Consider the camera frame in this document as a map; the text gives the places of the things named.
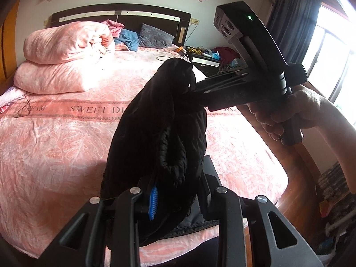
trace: blue cloth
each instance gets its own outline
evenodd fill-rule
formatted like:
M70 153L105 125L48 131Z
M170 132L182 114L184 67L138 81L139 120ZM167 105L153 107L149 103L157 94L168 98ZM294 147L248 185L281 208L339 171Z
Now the blue cloth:
M130 51L138 50L138 35L136 32L122 29L119 38L114 37L113 39L116 44L124 43Z

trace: hand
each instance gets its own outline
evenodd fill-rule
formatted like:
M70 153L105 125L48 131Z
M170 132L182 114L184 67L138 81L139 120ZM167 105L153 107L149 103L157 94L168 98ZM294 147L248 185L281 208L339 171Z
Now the hand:
M324 105L330 103L326 98L302 85L295 86L292 90L293 94L288 95L280 107L272 113L268 113L258 102L248 104L256 120L275 141L284 132L281 122L298 114L301 129L318 126L324 119Z

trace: headboard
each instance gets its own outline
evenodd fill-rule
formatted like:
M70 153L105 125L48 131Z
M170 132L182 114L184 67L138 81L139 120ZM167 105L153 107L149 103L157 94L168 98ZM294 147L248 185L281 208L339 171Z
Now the headboard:
M52 14L50 27L74 21L120 22L125 29L140 32L142 23L174 36L173 44L183 46L188 31L190 13L142 4L97 4L72 8Z

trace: red cloth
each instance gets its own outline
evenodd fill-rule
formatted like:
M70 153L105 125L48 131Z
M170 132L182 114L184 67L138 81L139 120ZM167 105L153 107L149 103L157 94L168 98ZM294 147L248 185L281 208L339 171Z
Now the red cloth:
M229 47L217 47L214 51L219 52L220 61L223 65L229 64L235 58L241 58L239 53Z

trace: folded comforter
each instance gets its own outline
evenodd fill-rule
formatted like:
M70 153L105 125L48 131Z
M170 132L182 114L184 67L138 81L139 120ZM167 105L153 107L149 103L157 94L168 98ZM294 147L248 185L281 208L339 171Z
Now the folded comforter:
M38 30L24 42L25 58L37 64L59 64L90 57L98 61L114 51L108 26L91 21Z

